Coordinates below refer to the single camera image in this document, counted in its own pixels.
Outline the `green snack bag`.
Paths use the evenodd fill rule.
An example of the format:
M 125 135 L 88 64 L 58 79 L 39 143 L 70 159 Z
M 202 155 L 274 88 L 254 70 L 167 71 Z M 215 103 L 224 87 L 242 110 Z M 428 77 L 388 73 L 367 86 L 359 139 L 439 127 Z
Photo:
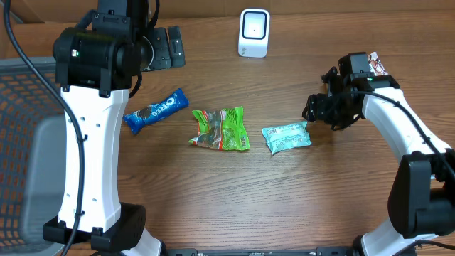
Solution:
M 246 151 L 250 141 L 243 123 L 243 106 L 221 110 L 193 110 L 198 136 L 189 144 L 218 151 Z

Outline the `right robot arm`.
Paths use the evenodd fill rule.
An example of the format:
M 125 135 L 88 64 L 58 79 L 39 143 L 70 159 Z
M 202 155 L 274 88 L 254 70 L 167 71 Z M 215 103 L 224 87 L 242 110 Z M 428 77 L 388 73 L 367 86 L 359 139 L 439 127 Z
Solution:
M 310 95 L 302 112 L 331 130 L 359 119 L 375 125 L 399 161 L 387 201 L 388 217 L 336 255 L 416 255 L 454 232 L 454 149 L 439 139 L 408 105 L 393 76 L 365 52 L 349 53 L 321 77 L 325 93 Z

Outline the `teal snack packet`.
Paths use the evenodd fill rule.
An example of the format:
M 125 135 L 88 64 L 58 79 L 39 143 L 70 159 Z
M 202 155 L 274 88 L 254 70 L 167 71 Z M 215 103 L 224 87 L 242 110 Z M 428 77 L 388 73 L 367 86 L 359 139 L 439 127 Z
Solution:
M 262 128 L 262 135 L 272 155 L 278 152 L 311 145 L 306 130 L 307 121 Z

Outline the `beige cookie snack bag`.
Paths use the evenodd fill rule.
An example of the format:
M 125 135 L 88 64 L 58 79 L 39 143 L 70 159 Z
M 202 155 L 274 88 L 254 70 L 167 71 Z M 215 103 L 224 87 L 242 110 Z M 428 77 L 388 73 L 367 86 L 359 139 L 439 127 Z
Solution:
M 384 68 L 383 64 L 381 63 L 378 54 L 376 52 L 372 52 L 367 55 L 368 63 L 370 66 L 370 71 L 375 74 L 375 76 L 380 75 L 387 75 L 388 72 Z

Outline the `blue oreo packet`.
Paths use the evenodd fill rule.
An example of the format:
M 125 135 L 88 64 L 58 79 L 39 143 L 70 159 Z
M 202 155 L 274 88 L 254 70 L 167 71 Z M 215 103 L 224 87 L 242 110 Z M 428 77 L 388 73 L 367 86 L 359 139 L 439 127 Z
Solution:
M 162 102 L 152 103 L 141 110 L 126 114 L 123 120 L 133 134 L 138 134 L 143 127 L 160 122 L 187 106 L 189 101 L 182 89 L 178 88 Z

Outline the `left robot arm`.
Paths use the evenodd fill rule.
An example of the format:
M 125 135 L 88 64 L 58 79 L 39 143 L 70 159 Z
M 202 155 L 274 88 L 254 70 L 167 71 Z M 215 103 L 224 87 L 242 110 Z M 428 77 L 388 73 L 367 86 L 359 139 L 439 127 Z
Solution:
M 100 1 L 53 45 L 55 81 L 65 109 L 63 201 L 43 238 L 65 249 L 89 242 L 98 255 L 166 252 L 145 227 L 144 206 L 119 199 L 119 136 L 131 92 L 151 65 L 148 34 L 157 15 L 147 0 Z

